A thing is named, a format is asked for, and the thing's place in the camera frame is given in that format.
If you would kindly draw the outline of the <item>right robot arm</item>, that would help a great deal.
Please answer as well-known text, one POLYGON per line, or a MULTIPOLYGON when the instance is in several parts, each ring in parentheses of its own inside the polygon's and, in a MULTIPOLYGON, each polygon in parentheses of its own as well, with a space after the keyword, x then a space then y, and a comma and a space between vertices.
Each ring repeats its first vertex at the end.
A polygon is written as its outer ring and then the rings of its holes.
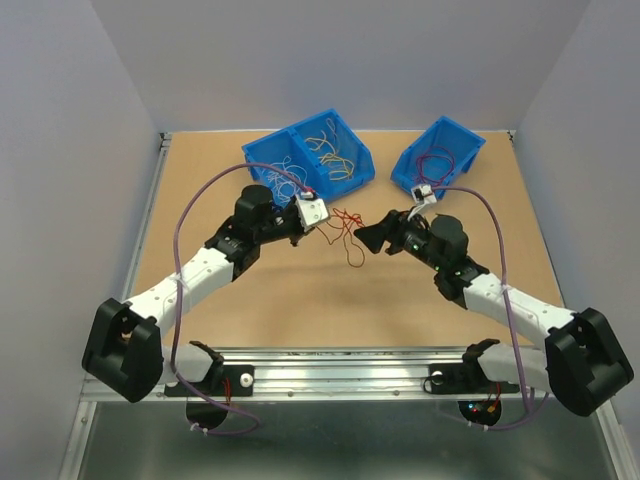
POLYGON ((355 236, 374 254, 411 255, 434 270, 434 283, 446 300, 531 342, 521 348, 487 339, 468 347, 460 366, 466 387, 526 386, 587 417, 633 381, 631 363, 601 312, 554 306, 509 286, 471 258, 457 218, 439 215, 427 221, 392 210, 380 222, 357 229, 355 236))

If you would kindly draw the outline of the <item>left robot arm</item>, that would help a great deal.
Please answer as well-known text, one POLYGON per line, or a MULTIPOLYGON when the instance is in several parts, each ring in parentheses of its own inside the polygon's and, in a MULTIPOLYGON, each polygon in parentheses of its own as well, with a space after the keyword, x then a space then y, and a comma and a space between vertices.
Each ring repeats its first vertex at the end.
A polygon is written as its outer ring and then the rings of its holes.
POLYGON ((100 304, 82 368, 131 403, 158 384, 181 379, 199 393, 215 392, 222 384, 222 356, 197 341, 168 348, 163 338, 178 332, 194 306, 245 273, 262 245, 297 244, 327 218, 324 201, 314 193, 299 193, 278 207, 269 188, 244 188, 233 214, 176 272, 125 301, 109 298, 100 304))

